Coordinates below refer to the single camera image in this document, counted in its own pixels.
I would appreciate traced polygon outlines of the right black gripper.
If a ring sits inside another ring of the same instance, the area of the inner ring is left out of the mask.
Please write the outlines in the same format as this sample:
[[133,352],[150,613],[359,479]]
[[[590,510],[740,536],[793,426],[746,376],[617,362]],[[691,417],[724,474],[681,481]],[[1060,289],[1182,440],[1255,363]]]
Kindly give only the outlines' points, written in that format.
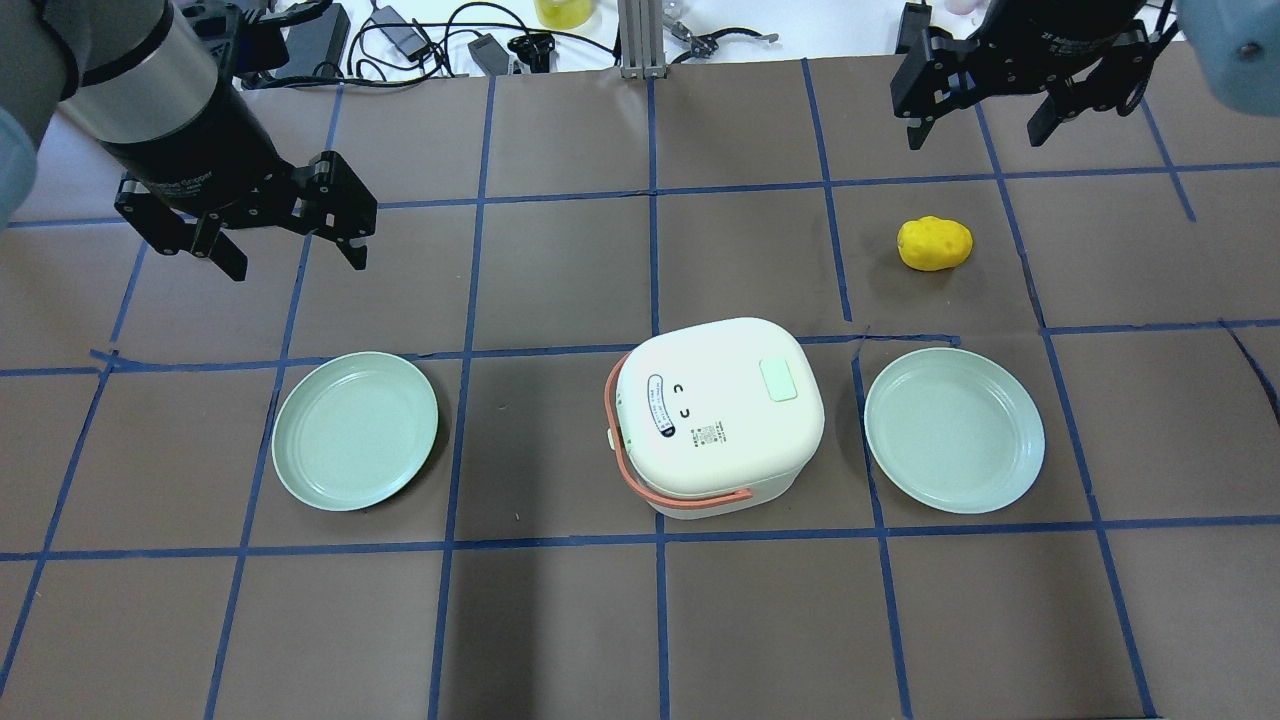
[[980,26],[955,38],[933,26],[928,3],[905,3],[890,96],[909,149],[920,150],[940,118],[988,97],[1047,90],[1027,122],[1033,147],[1088,110],[1130,115],[1151,74],[1139,10],[1138,1],[992,1]]

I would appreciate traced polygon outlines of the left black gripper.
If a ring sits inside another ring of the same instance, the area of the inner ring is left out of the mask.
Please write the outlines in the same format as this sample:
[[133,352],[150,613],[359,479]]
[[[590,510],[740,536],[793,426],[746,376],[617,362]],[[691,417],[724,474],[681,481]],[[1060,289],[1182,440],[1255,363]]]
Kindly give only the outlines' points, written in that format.
[[275,225],[335,245],[357,272],[367,268],[378,201],[334,150],[291,165],[246,101],[219,85],[182,127],[157,138],[105,143],[127,170],[114,208],[164,256],[211,261],[234,282],[248,260],[223,228]]

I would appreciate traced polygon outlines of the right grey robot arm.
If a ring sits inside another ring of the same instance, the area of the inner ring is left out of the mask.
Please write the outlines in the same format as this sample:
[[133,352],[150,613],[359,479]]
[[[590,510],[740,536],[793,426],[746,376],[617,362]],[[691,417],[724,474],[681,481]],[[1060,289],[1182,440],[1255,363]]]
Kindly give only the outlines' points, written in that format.
[[1175,38],[1196,51],[1219,102],[1277,114],[1277,3],[1165,1],[1152,26],[1142,9],[1140,1],[992,1],[959,38],[933,24],[929,3],[905,3],[890,97],[909,147],[920,149],[940,118],[989,97],[1041,97],[1027,122],[1034,147],[1085,111],[1129,117]]

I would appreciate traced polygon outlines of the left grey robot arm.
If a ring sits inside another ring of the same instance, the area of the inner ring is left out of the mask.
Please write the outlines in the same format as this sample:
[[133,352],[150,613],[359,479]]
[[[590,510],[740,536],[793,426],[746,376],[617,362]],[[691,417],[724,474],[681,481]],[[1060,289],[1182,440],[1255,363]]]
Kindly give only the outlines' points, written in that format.
[[289,164],[233,85],[284,65],[284,28],[326,9],[5,1],[3,219],[28,199],[61,111],[123,167],[114,208],[155,252],[242,281],[247,258],[228,232],[278,227],[330,241],[362,270],[376,199],[335,151]]

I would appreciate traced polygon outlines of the green plate near left arm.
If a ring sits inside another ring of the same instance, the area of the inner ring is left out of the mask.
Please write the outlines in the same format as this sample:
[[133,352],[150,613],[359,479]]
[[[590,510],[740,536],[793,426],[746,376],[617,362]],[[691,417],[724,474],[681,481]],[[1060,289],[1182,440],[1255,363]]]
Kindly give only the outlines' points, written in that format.
[[271,432],[271,462],[301,503],[329,512],[370,509],[422,469],[439,423],[436,392],[412,363],[347,354],[288,393]]

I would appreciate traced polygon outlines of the green plate near right arm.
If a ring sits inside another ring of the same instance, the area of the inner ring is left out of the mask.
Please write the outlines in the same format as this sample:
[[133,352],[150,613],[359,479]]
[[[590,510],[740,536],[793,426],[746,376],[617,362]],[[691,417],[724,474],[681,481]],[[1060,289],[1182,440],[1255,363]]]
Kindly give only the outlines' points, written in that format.
[[1005,509],[1044,464],[1044,423],[1030,393],[997,363],[960,348],[891,361],[867,392],[863,423],[884,477],[943,512]]

